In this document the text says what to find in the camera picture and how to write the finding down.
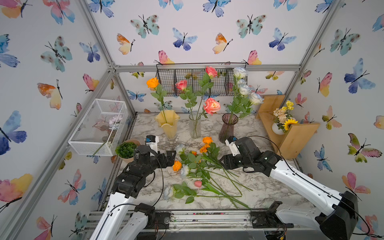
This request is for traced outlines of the pink rose pile top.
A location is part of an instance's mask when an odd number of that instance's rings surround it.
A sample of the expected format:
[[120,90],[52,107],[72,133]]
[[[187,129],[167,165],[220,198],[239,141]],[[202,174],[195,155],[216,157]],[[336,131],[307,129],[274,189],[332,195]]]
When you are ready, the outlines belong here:
[[221,104],[213,98],[208,98],[203,105],[202,113],[200,114],[204,118],[207,118],[208,115],[212,116],[216,114],[221,109]]

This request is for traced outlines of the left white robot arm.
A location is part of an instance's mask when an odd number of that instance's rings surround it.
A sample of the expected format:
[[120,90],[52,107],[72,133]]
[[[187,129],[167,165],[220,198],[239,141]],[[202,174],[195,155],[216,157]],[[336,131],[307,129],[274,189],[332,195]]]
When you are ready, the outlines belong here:
[[156,146],[140,145],[134,160],[117,177],[107,204],[99,220],[92,240],[135,240],[146,227],[155,225],[155,207],[135,201],[155,170],[172,167],[176,151],[165,154],[156,152]]

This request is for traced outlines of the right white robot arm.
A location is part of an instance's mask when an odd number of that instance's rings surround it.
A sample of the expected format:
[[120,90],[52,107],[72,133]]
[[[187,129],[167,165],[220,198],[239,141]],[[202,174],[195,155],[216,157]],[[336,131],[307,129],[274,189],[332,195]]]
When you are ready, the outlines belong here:
[[312,208],[301,208],[275,202],[270,209],[280,222],[312,228],[330,240],[351,238],[359,221],[358,198],[353,193],[340,193],[318,183],[274,152],[261,152],[249,137],[231,136],[225,143],[231,153],[220,159],[224,169],[249,168],[251,173],[262,173],[287,185],[313,204]]

